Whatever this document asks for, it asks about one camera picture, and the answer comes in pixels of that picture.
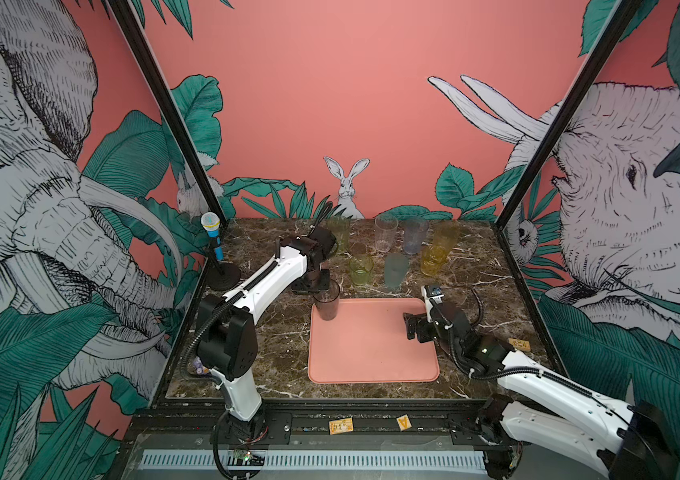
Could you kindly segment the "tall smoky grey glass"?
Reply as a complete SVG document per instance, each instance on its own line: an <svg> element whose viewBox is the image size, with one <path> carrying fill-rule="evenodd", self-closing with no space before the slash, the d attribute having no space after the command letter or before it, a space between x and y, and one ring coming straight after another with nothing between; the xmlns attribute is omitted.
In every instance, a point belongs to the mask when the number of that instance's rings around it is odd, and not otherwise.
<svg viewBox="0 0 680 480"><path fill-rule="evenodd" d="M326 290L321 290L312 295L314 306L321 319L334 320L338 314L341 287L338 282L331 279Z"/></svg>

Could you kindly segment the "tall green glass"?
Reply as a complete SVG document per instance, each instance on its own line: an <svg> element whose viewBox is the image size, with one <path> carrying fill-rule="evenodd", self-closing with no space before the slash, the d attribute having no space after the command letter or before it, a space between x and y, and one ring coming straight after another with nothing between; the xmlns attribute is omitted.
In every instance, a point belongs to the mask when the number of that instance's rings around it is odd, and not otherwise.
<svg viewBox="0 0 680 480"><path fill-rule="evenodd" d="M351 220L343 216L333 216L326 221L326 226L336 240L334 254L340 255L345 253L350 244Z"/></svg>

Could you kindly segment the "tall clear glass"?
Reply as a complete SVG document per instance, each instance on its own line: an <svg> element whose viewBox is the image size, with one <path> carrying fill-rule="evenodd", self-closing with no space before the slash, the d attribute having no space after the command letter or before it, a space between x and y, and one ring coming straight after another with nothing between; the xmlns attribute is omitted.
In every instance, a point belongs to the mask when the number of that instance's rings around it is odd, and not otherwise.
<svg viewBox="0 0 680 480"><path fill-rule="evenodd" d="M388 212L381 213L375 218L374 247L378 252L387 253L393 248L398 224L398 219Z"/></svg>

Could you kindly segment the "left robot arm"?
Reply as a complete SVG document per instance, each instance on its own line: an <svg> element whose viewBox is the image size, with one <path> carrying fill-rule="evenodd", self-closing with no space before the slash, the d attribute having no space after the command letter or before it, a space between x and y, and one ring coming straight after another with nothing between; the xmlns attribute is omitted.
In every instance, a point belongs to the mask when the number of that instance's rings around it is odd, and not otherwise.
<svg viewBox="0 0 680 480"><path fill-rule="evenodd" d="M252 371L259 348L258 321L291 287L300 293L325 289L329 273L322 264L335 245L333 233L320 226L306 235L281 238L274 255L241 285L220 297L208 295L199 304L200 325L189 353L210 371L233 418L252 422L262 409Z"/></svg>

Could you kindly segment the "pink plastic tray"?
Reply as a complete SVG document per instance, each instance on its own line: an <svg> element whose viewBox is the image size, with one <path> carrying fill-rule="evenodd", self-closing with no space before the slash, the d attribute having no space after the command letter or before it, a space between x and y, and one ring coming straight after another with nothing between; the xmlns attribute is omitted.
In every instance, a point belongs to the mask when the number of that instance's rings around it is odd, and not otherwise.
<svg viewBox="0 0 680 480"><path fill-rule="evenodd" d="M440 376L433 343L407 338L405 313L422 314L416 298L341 299L324 320L311 311L308 376L316 384L433 382Z"/></svg>

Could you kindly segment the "short yellow glass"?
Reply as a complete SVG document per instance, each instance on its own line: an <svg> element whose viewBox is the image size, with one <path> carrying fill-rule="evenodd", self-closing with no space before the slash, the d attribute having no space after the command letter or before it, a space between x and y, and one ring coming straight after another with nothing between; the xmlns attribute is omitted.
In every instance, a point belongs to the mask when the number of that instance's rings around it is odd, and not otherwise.
<svg viewBox="0 0 680 480"><path fill-rule="evenodd" d="M440 245L429 245L423 250L421 272L429 277L435 277L446 264L450 250Z"/></svg>

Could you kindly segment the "frosted teal cup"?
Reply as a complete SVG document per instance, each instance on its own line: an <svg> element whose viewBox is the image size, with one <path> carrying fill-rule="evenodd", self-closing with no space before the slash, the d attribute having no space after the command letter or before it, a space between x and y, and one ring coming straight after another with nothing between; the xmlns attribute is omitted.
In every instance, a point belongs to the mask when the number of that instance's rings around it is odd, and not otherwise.
<svg viewBox="0 0 680 480"><path fill-rule="evenodd" d="M392 252L385 258L384 284L388 291L401 288L409 270L409 258L401 253Z"/></svg>

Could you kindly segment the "tall yellow glass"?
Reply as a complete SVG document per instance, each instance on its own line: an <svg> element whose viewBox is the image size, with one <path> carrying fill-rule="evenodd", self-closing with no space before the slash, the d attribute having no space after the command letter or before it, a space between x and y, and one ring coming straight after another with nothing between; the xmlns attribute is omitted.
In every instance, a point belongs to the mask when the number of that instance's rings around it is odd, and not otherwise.
<svg viewBox="0 0 680 480"><path fill-rule="evenodd" d="M461 224L456 220L441 221L434 227L431 245L450 252L459 242Z"/></svg>

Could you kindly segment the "black microphone stand base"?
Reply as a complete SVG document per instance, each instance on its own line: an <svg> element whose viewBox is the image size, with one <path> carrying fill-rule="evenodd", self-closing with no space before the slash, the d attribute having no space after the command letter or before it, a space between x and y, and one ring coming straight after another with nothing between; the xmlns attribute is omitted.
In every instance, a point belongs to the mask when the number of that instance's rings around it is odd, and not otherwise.
<svg viewBox="0 0 680 480"><path fill-rule="evenodd" d="M213 291L227 292L241 281L241 270L233 263L213 263L209 268L205 285Z"/></svg>

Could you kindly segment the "small yellow letter tag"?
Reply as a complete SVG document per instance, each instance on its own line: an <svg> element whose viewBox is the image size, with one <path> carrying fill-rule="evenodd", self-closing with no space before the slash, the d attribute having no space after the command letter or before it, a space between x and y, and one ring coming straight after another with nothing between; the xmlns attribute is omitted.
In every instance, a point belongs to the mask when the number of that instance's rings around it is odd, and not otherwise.
<svg viewBox="0 0 680 480"><path fill-rule="evenodd" d="M411 420L407 414L397 417L396 422L400 431L407 431L412 428Z"/></svg>

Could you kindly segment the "blue toy microphone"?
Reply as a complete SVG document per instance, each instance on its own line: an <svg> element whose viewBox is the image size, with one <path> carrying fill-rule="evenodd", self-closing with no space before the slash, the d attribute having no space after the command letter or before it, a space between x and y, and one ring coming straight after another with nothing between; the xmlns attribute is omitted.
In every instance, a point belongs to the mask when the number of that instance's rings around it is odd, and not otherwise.
<svg viewBox="0 0 680 480"><path fill-rule="evenodd" d="M216 260L218 262L223 262L224 253L222 249L222 237L220 234L220 217L212 211L206 212L201 216L201 224L209 236L210 245Z"/></svg>

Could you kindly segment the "white ribbed panel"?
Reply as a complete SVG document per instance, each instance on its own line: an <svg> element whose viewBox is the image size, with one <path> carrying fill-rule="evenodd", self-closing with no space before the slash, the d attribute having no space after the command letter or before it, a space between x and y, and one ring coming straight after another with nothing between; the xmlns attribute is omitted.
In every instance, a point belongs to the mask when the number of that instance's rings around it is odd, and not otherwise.
<svg viewBox="0 0 680 480"><path fill-rule="evenodd" d="M220 462L230 472L266 470L363 470L438 471L484 474L484 455L477 451L322 451L254 450L227 451ZM149 449L143 452L140 470L215 470L211 450Z"/></svg>

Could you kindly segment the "yellow tag on rail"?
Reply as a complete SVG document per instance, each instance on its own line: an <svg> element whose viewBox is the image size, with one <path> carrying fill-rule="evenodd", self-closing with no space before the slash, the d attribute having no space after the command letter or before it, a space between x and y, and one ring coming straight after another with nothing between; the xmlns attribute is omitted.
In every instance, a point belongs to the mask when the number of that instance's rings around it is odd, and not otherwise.
<svg viewBox="0 0 680 480"><path fill-rule="evenodd" d="M331 420L329 422L329 433L331 435L350 433L354 431L354 422L352 418L343 418Z"/></svg>

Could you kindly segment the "black front rail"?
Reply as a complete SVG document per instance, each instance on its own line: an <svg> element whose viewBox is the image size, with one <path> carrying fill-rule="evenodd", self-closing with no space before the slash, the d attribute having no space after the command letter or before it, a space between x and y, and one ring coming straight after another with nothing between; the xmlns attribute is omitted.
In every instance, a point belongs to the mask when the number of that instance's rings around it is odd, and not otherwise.
<svg viewBox="0 0 680 480"><path fill-rule="evenodd" d="M329 422L350 418L357 433L401 432L397 419L409 417L409 434L441 434L468 445L474 440L469 425L487 403L485 399L266 399L268 419L291 416L297 434L327 434ZM210 435L224 411L221 399L167 400L136 414L124 439L134 442L141 434Z"/></svg>

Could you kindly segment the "black corner frame post right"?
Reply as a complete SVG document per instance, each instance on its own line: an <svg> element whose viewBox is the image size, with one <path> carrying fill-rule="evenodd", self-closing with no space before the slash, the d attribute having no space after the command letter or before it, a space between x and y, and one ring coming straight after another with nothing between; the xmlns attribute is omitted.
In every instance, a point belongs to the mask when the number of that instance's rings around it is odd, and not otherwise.
<svg viewBox="0 0 680 480"><path fill-rule="evenodd" d="M496 230L506 228L641 4L640 0L624 0L617 1L613 6L595 45L561 103L551 126L540 141L508 203L497 217L494 223Z"/></svg>

